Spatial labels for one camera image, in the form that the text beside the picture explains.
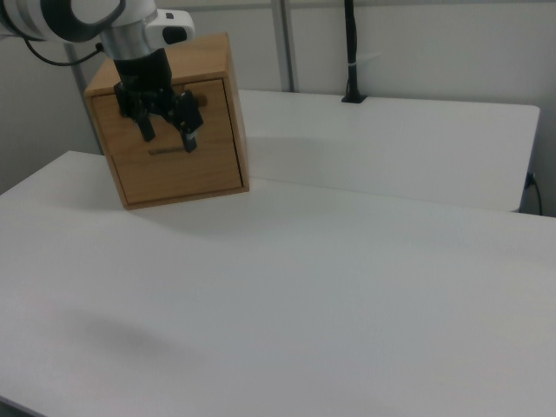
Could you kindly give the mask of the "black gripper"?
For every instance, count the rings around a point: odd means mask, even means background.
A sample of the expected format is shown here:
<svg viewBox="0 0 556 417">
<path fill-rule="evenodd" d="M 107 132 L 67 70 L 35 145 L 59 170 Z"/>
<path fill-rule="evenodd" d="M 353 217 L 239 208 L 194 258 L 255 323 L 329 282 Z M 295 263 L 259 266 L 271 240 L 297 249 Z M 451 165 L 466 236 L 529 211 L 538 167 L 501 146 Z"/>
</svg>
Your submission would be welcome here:
<svg viewBox="0 0 556 417">
<path fill-rule="evenodd" d="M 116 60 L 120 82 L 114 86 L 122 116 L 135 122 L 145 142 L 156 137 L 150 117 L 162 117 L 180 131 L 187 153 L 197 149 L 198 129 L 203 125 L 193 93 L 178 94 L 172 86 L 172 71 L 163 49 L 132 60 Z"/>
</svg>

